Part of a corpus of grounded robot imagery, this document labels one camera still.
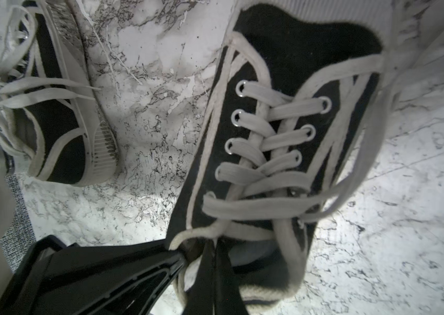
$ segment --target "rubber sole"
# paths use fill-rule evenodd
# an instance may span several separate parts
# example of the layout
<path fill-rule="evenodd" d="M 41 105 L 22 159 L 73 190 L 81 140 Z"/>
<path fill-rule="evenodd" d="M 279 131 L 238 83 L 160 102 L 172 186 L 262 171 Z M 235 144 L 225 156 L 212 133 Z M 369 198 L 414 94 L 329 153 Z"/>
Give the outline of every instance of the rubber sole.
<path fill-rule="evenodd" d="M 52 38 L 59 68 L 65 79 L 90 85 L 82 40 L 73 15 L 63 0 L 37 0 Z M 70 88 L 80 95 L 94 97 L 87 88 Z M 118 147 L 105 117 L 94 100 L 71 100 L 77 122 L 84 133 L 86 165 L 74 186 L 88 186 L 108 180 L 117 171 Z"/>

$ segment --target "shoelace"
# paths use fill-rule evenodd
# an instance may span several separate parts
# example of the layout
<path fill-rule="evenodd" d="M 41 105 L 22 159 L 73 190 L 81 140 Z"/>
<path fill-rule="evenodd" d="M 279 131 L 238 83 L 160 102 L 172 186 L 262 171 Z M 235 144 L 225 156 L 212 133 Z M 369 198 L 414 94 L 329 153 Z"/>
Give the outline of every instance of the shoelace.
<path fill-rule="evenodd" d="M 228 181 L 235 185 L 245 186 L 241 198 L 274 191 L 280 188 L 298 187 L 309 191 L 304 186 L 303 172 L 286 171 L 297 167 L 302 162 L 299 150 L 266 160 L 264 153 L 281 147 L 299 145 L 314 139 L 316 129 L 305 124 L 300 129 L 277 134 L 270 122 L 294 117 L 305 117 L 314 114 L 325 114 L 332 108 L 332 101 L 326 96 L 294 101 L 292 97 L 281 92 L 259 85 L 258 82 L 242 80 L 236 85 L 236 93 L 240 97 L 251 97 L 271 108 L 267 119 L 246 113 L 241 109 L 231 115 L 231 122 L 236 127 L 249 129 L 263 136 L 260 147 L 253 145 L 248 139 L 231 138 L 225 142 L 227 154 L 237 154 L 251 161 L 256 168 L 248 168 L 239 164 L 223 162 L 215 171 L 215 178 Z"/>
<path fill-rule="evenodd" d="M 15 35 L 16 47 L 13 47 L 11 53 L 7 57 L 4 57 L 10 33 L 9 27 L 13 20 L 15 9 L 23 11 L 20 20 L 25 26 L 26 31 L 18 30 L 17 26 L 14 28 L 12 33 Z M 76 94 L 64 88 L 54 88 L 51 87 L 51 85 L 96 89 L 67 79 L 46 78 L 45 73 L 43 73 L 43 67 L 39 66 L 41 64 L 41 56 L 39 45 L 36 41 L 36 29 L 36 19 L 28 9 L 22 6 L 11 6 L 8 21 L 5 26 L 4 48 L 0 54 L 0 146 L 10 155 L 26 155 L 30 159 L 33 159 L 35 152 L 14 134 L 14 113 L 12 109 L 24 108 L 32 104 L 53 99 L 72 108 L 66 99 L 86 98 L 94 100 L 93 97 Z M 28 55 L 28 61 L 24 60 L 25 55 Z M 39 77 L 32 77 L 31 73 L 36 62 L 39 63 L 36 67 Z M 17 71 L 15 69 L 17 66 L 24 67 L 24 73 Z M 9 76 L 15 77 L 16 79 L 7 83 Z M 26 90 L 37 87 L 45 88 L 25 93 Z"/>

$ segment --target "sneaker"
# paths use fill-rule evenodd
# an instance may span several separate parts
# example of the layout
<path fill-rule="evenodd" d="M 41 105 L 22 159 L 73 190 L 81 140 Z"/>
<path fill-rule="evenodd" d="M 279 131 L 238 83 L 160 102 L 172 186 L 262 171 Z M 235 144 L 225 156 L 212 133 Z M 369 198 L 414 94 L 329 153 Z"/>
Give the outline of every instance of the sneaker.
<path fill-rule="evenodd" d="M 62 0 L 12 6 L 5 34 L 0 146 L 27 161 L 26 174 L 39 180 L 86 186 L 110 178 L 117 146 L 68 6 Z"/>
<path fill-rule="evenodd" d="M 248 309 L 296 293 L 315 222 L 371 169 L 399 89 L 444 72 L 444 58 L 398 76 L 387 70 L 393 19 L 386 0 L 236 5 L 168 226 L 168 248 L 192 262 L 175 282 L 181 302 L 206 239 L 230 249 Z M 340 180 L 359 136 L 352 171 Z"/>

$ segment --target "marble floor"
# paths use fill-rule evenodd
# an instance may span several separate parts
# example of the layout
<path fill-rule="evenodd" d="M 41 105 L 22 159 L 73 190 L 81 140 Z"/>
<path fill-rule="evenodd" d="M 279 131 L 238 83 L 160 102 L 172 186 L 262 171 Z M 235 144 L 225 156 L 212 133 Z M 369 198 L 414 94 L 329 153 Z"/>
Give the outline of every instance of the marble floor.
<path fill-rule="evenodd" d="M 14 2 L 0 0 L 0 49 Z M 122 165 L 112 180 L 84 188 L 21 176 L 36 237 L 80 245 L 164 238 L 234 1 L 68 2 Z M 403 40 L 417 38 L 419 16 L 403 25 Z M 169 288 L 152 313 L 181 311 Z M 340 313 L 444 314 L 444 77 L 402 94 L 368 179 L 320 222 L 299 293 L 266 314 Z"/>

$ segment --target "black plastic object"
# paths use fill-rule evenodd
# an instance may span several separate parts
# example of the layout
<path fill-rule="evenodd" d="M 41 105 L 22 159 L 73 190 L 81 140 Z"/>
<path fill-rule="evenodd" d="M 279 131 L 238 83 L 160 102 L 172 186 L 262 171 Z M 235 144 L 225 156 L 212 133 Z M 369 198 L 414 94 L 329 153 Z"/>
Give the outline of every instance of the black plastic object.
<path fill-rule="evenodd" d="M 223 241 L 207 241 L 182 315 L 248 315 Z"/>
<path fill-rule="evenodd" d="M 0 299 L 0 315 L 145 315 L 184 264 L 163 240 L 66 247 L 48 236 L 24 257 Z"/>

